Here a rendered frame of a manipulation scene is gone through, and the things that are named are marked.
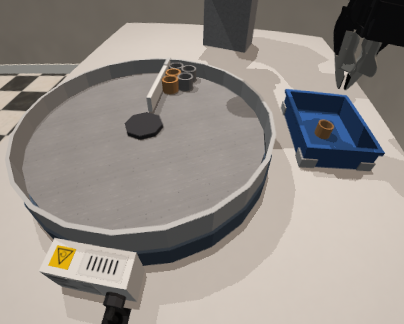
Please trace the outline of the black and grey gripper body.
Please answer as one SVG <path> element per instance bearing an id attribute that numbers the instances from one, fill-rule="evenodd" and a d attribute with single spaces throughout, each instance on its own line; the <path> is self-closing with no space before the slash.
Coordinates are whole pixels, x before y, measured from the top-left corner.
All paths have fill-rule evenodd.
<path id="1" fill-rule="evenodd" d="M 347 7 L 361 38 L 404 47 L 404 0 L 350 0 Z"/>

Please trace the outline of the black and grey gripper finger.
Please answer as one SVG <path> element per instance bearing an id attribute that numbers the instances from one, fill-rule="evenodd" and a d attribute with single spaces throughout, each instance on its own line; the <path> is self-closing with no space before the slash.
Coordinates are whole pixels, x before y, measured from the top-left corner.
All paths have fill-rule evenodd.
<path id="1" fill-rule="evenodd" d="M 376 55 L 388 44 L 363 39 L 362 51 L 352 74 L 347 73 L 344 90 L 350 88 L 362 75 L 373 77 L 378 69 Z M 380 49 L 379 49 L 380 48 Z"/>
<path id="2" fill-rule="evenodd" d="M 344 71 L 352 74 L 356 67 L 356 49 L 360 36 L 354 32 L 354 25 L 349 17 L 351 7 L 342 7 L 334 27 L 335 79 L 340 89 L 344 80 Z"/>

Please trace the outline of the grey metal bushing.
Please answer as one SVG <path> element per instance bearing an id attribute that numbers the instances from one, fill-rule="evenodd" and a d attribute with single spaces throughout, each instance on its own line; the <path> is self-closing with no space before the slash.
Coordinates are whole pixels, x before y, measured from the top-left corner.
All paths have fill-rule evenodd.
<path id="1" fill-rule="evenodd" d="M 193 89 L 193 75 L 192 74 L 180 73 L 177 75 L 177 77 L 178 77 L 178 88 L 180 91 L 190 91 Z"/>
<path id="2" fill-rule="evenodd" d="M 172 68 L 173 67 L 173 68 Z M 171 63 L 169 64 L 169 69 L 179 69 L 181 71 L 181 68 L 183 67 L 182 63 Z"/>
<path id="3" fill-rule="evenodd" d="M 193 82 L 196 81 L 196 67 L 187 65 L 181 68 L 181 73 L 190 73 L 193 75 Z"/>

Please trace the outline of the bronze bushing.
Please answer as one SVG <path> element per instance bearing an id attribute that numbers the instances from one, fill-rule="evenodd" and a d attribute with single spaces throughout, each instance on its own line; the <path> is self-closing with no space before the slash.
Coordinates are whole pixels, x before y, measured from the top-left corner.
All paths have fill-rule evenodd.
<path id="1" fill-rule="evenodd" d="M 166 81 L 166 82 L 165 82 Z M 178 92 L 178 77 L 169 75 L 162 78 L 162 88 L 165 94 L 175 94 Z"/>
<path id="2" fill-rule="evenodd" d="M 180 71 L 179 69 L 168 69 L 168 70 L 165 72 L 166 76 L 173 75 L 173 76 L 176 76 L 176 77 L 177 77 L 177 75 L 180 74 L 180 73 L 181 73 L 181 71 Z"/>
<path id="3" fill-rule="evenodd" d="M 334 128 L 334 125 L 331 122 L 329 122 L 327 120 L 320 120 L 318 122 L 318 125 L 317 125 L 314 133 L 317 137 L 319 137 L 321 139 L 328 139 L 333 128 Z"/>

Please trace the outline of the grey round turntable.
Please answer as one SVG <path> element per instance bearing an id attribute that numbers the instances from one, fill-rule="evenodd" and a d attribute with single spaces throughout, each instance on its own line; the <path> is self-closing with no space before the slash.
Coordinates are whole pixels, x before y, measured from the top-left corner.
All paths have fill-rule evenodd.
<path id="1" fill-rule="evenodd" d="M 196 67 L 196 81 L 165 94 L 175 62 Z M 143 266 L 206 250 L 243 223 L 275 138 L 262 95 L 205 63 L 134 59 L 60 83 L 22 115 L 5 157 L 10 185 L 54 239 L 39 272 L 106 295 L 101 324 L 128 324 Z"/>

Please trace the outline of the blue open-top crate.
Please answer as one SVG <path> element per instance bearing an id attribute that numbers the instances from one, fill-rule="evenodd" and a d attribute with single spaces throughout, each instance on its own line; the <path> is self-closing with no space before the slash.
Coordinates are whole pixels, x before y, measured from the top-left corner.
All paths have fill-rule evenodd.
<path id="1" fill-rule="evenodd" d="M 378 156 L 385 154 L 347 95 L 293 89 L 285 89 L 285 94 L 281 111 L 298 167 L 371 171 Z M 314 133 L 321 119 L 334 125 L 328 139 Z"/>

